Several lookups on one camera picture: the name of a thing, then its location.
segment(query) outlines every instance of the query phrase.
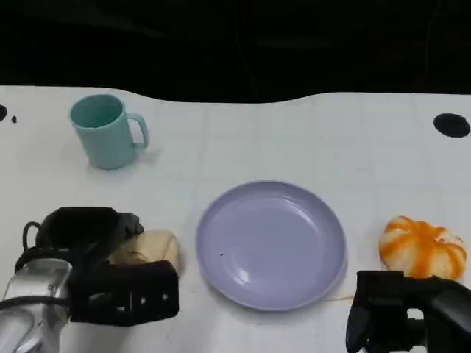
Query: black cable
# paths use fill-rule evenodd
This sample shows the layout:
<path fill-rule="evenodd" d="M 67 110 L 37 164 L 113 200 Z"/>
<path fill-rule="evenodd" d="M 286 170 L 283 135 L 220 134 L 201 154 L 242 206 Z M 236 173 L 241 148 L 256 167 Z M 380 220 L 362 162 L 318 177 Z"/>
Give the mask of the black cable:
<path fill-rule="evenodd" d="M 436 22 L 439 11 L 443 6 L 443 0 L 436 0 L 435 8 L 433 9 L 432 15 L 427 25 L 427 32 L 425 34 L 425 45 L 424 45 L 424 79 L 428 76 L 429 66 L 430 66 L 430 41 L 432 38 L 433 25 Z"/>
<path fill-rule="evenodd" d="M 242 46 L 241 46 L 241 41 L 239 38 L 239 13 L 240 9 L 236 8 L 235 9 L 235 15 L 234 15 L 234 40 L 235 40 L 235 47 L 237 48 L 237 54 L 239 56 L 239 59 L 242 61 L 242 65 L 246 71 L 247 76 L 249 77 L 249 83 L 250 86 L 252 87 L 253 93 L 258 94 L 258 86 L 257 86 L 257 81 L 255 80 L 255 77 L 252 75 L 252 72 L 250 71 L 249 64 L 245 60 L 244 53 L 242 51 Z"/>
<path fill-rule="evenodd" d="M 61 307 L 70 307 L 69 300 L 64 298 L 54 298 L 53 296 L 19 296 L 16 298 L 5 299 L 0 302 L 0 310 L 28 304 L 60 305 Z"/>
<path fill-rule="evenodd" d="M 26 251 L 28 249 L 28 231 L 29 228 L 32 226 L 38 228 L 38 230 L 41 228 L 41 225 L 38 222 L 28 222 L 26 223 L 26 226 L 23 228 L 23 250 Z"/>

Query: silver metal part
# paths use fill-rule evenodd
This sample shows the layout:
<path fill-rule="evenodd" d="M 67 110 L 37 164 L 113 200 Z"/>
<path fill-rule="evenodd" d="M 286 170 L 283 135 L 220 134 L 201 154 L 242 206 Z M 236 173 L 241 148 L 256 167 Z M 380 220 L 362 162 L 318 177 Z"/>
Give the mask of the silver metal part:
<path fill-rule="evenodd" d="M 68 298 L 70 263 L 38 259 L 27 263 L 8 283 L 4 299 L 22 296 Z M 27 304 L 0 311 L 0 353 L 57 353 L 68 311 L 60 305 Z"/>

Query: mug handle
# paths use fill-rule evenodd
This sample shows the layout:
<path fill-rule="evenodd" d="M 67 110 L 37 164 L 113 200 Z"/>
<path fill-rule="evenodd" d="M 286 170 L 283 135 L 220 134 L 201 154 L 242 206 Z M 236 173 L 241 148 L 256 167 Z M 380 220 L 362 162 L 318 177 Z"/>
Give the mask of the mug handle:
<path fill-rule="evenodd" d="M 134 147 L 141 150 L 146 149 L 149 145 L 149 131 L 147 130 L 147 125 L 144 118 L 135 113 L 127 113 L 126 118 L 136 121 L 142 131 L 142 143 L 134 143 Z"/>

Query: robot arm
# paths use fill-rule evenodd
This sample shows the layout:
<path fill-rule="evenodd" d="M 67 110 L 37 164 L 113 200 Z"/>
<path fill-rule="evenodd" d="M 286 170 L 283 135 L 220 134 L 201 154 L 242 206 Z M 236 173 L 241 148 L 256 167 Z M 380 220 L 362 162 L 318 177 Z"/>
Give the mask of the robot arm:
<path fill-rule="evenodd" d="M 0 302 L 0 353 L 58 353 L 69 320 L 132 326 L 175 316 L 178 275 L 171 263 L 118 267 L 107 261 L 143 230 L 135 215 L 105 207 L 48 215 L 35 246 L 24 241 Z"/>
<path fill-rule="evenodd" d="M 423 320 L 407 310 L 423 312 Z M 349 353 L 408 351 L 462 353 L 471 347 L 471 291 L 457 282 L 412 279 L 401 271 L 359 271 L 347 322 Z"/>

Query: black circle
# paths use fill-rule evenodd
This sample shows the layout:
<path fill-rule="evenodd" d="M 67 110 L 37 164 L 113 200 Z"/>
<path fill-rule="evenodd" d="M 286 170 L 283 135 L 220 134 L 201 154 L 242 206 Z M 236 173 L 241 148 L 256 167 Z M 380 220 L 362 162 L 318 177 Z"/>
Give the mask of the black circle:
<path fill-rule="evenodd" d="M 452 113 L 443 113 L 436 116 L 433 125 L 435 129 L 450 138 L 463 138 L 471 130 L 466 118 Z"/>
<path fill-rule="evenodd" d="M 8 114 L 7 107 L 5 107 L 4 105 L 1 105 L 1 104 L 0 104 L 0 121 L 2 121 L 3 119 L 5 119 L 5 116 L 7 116 L 7 114 Z"/>

